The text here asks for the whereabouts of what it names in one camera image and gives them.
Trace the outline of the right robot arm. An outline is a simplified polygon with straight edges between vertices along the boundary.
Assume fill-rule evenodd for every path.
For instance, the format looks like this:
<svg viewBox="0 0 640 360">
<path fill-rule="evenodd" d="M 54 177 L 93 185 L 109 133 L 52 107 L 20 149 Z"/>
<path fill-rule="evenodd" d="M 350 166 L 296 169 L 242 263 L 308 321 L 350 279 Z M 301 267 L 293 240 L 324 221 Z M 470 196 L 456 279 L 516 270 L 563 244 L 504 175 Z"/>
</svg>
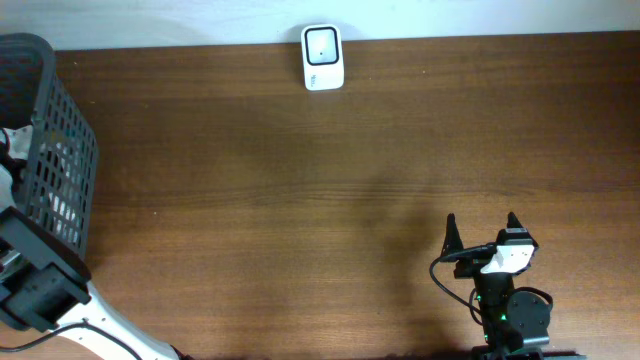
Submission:
<svg viewBox="0 0 640 360">
<path fill-rule="evenodd" d="M 532 287 L 515 287 L 513 278 L 531 266 L 539 245 L 514 213 L 496 240 L 466 248 L 455 215 L 449 214 L 441 254 L 429 268 L 453 263 L 456 279 L 471 279 L 467 300 L 448 288 L 443 291 L 469 309 L 483 329 L 485 344 L 471 350 L 472 359 L 542 359 L 541 348 L 550 341 L 553 298 Z"/>
</svg>

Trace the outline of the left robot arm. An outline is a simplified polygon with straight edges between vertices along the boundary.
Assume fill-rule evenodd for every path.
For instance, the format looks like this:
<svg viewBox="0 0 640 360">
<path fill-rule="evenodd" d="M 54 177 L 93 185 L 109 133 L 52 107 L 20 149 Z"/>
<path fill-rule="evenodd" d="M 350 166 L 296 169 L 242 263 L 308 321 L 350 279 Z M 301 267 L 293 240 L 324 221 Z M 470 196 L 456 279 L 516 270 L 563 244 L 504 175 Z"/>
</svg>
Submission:
<svg viewBox="0 0 640 360">
<path fill-rule="evenodd" d="M 84 144 L 39 144 L 33 125 L 1 128 L 1 320 L 103 359 L 180 359 L 92 282 L 84 257 L 95 154 Z"/>
</svg>

